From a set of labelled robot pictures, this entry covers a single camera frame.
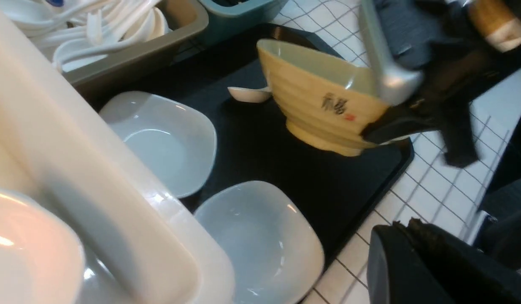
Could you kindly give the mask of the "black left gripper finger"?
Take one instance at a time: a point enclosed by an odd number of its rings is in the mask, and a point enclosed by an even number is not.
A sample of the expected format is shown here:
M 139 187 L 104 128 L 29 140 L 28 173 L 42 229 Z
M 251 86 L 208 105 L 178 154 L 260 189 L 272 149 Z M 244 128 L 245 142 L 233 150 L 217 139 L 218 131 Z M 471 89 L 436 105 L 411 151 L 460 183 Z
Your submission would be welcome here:
M 371 304 L 521 304 L 521 275 L 442 228 L 411 219 L 372 228 Z

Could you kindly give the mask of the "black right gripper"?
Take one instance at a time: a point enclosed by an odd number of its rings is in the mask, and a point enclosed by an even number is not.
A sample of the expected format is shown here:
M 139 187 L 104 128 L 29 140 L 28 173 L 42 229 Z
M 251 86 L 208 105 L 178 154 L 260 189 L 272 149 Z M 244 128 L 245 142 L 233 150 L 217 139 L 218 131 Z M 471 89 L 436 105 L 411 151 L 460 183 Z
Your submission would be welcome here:
M 468 167 L 479 160 L 474 144 L 470 104 L 480 95 L 521 68 L 521 54 L 472 51 L 459 58 L 430 64 L 418 90 L 419 101 L 392 106 L 361 131 L 363 140 L 386 144 L 415 133 L 438 130 L 445 163 Z

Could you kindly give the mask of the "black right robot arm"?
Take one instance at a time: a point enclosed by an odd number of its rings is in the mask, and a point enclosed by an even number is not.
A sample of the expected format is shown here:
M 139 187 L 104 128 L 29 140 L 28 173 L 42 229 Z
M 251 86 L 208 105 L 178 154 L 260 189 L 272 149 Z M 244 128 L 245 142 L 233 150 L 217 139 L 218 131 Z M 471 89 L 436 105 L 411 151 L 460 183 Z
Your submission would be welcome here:
M 470 104 L 521 68 L 521 0 L 363 0 L 358 22 L 388 103 L 362 138 L 437 130 L 447 165 L 477 162 Z

